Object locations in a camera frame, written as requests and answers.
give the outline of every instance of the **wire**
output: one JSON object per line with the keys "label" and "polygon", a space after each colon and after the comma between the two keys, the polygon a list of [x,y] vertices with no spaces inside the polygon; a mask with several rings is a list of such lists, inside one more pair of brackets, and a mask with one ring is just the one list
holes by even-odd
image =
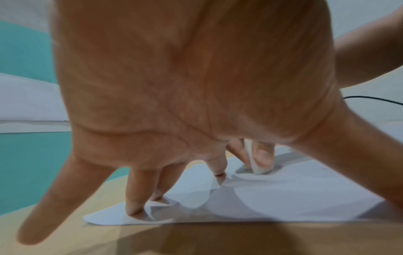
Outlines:
{"label": "wire", "polygon": [[384,102],[388,102],[388,103],[392,103],[392,104],[397,104],[397,105],[403,106],[403,103],[401,103],[401,102],[396,102],[396,101],[393,101],[393,100],[384,99],[384,98],[379,98],[379,97],[348,96],[348,97],[343,97],[343,98],[344,98],[344,99],[348,99],[348,98],[368,98],[368,99],[374,99],[374,100],[384,101]]}

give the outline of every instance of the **table surface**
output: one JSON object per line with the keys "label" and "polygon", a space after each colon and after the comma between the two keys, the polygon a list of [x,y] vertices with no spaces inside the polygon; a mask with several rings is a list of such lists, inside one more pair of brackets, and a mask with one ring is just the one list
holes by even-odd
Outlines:
{"label": "table surface", "polygon": [[[194,161],[188,168],[200,163]],[[15,242],[17,228],[32,207],[0,217],[0,254],[403,254],[403,224],[397,223],[94,226],[82,220],[87,214],[124,201],[126,181],[125,176],[105,182],[54,234],[35,246]]]}

